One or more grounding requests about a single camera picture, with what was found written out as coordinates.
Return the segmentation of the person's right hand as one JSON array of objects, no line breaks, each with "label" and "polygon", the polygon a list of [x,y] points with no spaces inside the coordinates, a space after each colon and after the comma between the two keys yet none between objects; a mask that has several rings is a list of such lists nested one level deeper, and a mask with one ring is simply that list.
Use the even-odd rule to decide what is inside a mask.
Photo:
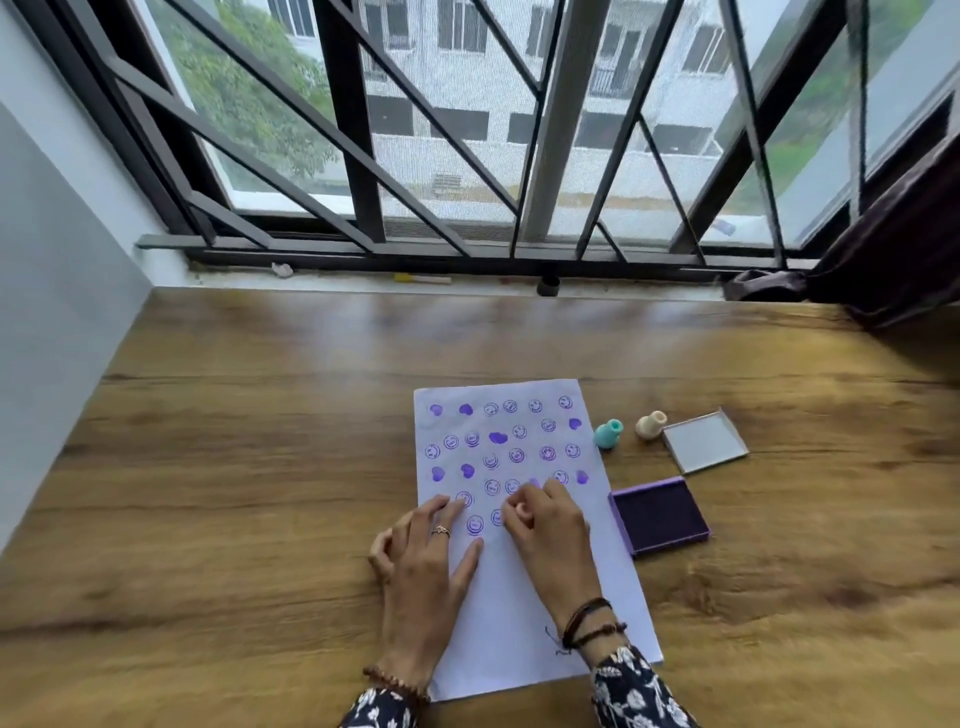
[{"label": "person's right hand", "polygon": [[534,514],[533,528],[527,528],[527,545],[518,554],[558,634],[563,635],[584,606],[602,598],[603,593],[584,513],[577,505],[575,521],[546,518],[544,485],[525,483],[504,504],[526,503]]}]

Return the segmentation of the person's left hand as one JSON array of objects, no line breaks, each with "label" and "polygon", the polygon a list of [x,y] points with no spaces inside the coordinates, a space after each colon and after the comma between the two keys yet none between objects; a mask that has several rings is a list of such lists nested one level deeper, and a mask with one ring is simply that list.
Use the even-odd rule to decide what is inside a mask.
[{"label": "person's left hand", "polygon": [[453,596],[450,530],[465,510],[462,499],[440,494],[442,502],[425,548],[409,548],[408,512],[389,529],[393,573],[378,581],[383,598],[381,656],[375,673],[416,695],[428,693],[452,637],[465,596]]}]

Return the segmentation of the white paper with purple stamps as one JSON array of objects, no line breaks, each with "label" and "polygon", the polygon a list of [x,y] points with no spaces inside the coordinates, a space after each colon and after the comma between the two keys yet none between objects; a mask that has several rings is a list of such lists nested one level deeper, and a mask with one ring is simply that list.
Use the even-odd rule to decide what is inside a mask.
[{"label": "white paper with purple stamps", "polygon": [[464,501],[451,529],[455,569],[476,538],[484,552],[430,695],[473,698],[587,673],[556,632],[503,528],[500,507],[524,483],[562,483],[591,527],[604,596],[648,661],[664,655],[636,567],[609,504],[605,465],[576,379],[417,389],[417,500]]}]

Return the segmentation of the person's right forearm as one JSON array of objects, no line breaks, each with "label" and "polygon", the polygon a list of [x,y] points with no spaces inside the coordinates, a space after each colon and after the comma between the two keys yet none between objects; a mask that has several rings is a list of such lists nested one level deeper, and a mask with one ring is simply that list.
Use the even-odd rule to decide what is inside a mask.
[{"label": "person's right forearm", "polygon": [[701,728],[633,645],[600,661],[591,680],[599,728]]}]

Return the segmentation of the person's left forearm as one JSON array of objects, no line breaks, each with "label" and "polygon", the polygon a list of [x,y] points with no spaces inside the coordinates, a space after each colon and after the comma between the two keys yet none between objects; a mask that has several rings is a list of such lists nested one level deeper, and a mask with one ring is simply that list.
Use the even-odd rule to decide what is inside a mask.
[{"label": "person's left forearm", "polygon": [[358,695],[338,728],[419,728],[421,707],[409,694],[385,686],[369,687]]}]

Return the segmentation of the purple ink pad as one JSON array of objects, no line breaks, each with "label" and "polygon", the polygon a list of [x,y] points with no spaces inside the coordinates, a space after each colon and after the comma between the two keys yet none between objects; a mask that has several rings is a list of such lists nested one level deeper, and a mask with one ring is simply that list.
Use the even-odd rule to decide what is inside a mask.
[{"label": "purple ink pad", "polygon": [[632,559],[705,542],[712,536],[683,476],[610,491],[607,501]]}]

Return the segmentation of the clear ink pad lid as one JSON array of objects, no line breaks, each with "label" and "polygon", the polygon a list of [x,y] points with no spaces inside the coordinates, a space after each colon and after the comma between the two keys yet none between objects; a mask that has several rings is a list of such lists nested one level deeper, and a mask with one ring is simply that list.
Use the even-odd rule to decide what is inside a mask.
[{"label": "clear ink pad lid", "polygon": [[723,409],[666,425],[661,437],[683,476],[750,455],[749,448]]}]

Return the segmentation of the black metal window grille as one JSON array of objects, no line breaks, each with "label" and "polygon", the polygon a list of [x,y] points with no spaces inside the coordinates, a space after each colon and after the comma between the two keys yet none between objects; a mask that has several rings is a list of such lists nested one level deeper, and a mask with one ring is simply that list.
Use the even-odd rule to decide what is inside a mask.
[{"label": "black metal window grille", "polygon": [[[167,0],[211,42],[340,150],[347,193],[307,192],[200,116],[146,0],[0,0],[17,13],[77,91],[173,240],[138,243],[225,266],[290,263],[316,269],[528,276],[639,275],[694,280],[750,264],[785,270],[791,253],[775,197],[775,127],[843,35],[849,39],[856,215],[866,172],[869,4],[864,0],[720,0],[735,103],[725,151],[690,212],[652,234],[653,221],[610,228],[601,219],[632,132],[643,132],[670,194],[676,191],[642,116],[684,0],[667,0],[651,54],[584,222],[549,232],[577,113],[610,0],[472,0],[534,94],[534,130],[512,195],[372,40],[355,0],[275,0],[296,46],[324,67],[331,122],[224,30],[209,4]],[[442,216],[378,162],[361,50],[439,132],[508,211],[505,221]]]}]

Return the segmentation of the white building outside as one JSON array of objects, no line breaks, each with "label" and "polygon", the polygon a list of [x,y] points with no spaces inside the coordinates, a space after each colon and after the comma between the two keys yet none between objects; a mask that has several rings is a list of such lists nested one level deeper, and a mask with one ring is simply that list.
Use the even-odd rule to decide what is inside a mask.
[{"label": "white building outside", "polygon": [[[533,92],[483,22],[473,0],[355,0],[364,30],[470,147],[499,184],[518,195],[535,126]],[[583,64],[586,91],[564,164],[549,233],[585,222],[648,61],[667,0],[609,0],[595,51]],[[683,0],[642,108],[673,197],[642,130],[627,143],[601,219],[613,229],[653,221],[652,235],[679,222],[728,146],[724,118],[736,105],[735,73],[720,0]],[[441,216],[500,222],[498,197],[365,51],[366,106],[378,163]]]}]

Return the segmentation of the dark brown curtain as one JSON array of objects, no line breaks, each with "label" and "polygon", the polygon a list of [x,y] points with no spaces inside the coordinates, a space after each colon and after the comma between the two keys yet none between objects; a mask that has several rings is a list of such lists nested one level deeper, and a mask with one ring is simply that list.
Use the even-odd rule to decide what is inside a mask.
[{"label": "dark brown curtain", "polygon": [[739,273],[729,302],[842,307],[878,331],[960,304],[960,132],[882,194],[808,271]]}]

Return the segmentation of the green tree outside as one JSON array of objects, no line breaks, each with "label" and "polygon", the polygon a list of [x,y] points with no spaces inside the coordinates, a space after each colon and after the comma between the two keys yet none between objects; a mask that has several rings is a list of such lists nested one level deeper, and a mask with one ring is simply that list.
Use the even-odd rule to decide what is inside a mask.
[{"label": "green tree outside", "polygon": [[[325,67],[288,33],[277,0],[195,0],[208,4],[222,29],[335,122]],[[234,143],[307,192],[349,192],[342,152],[306,123],[167,0],[146,0],[150,15],[195,111]]]}]

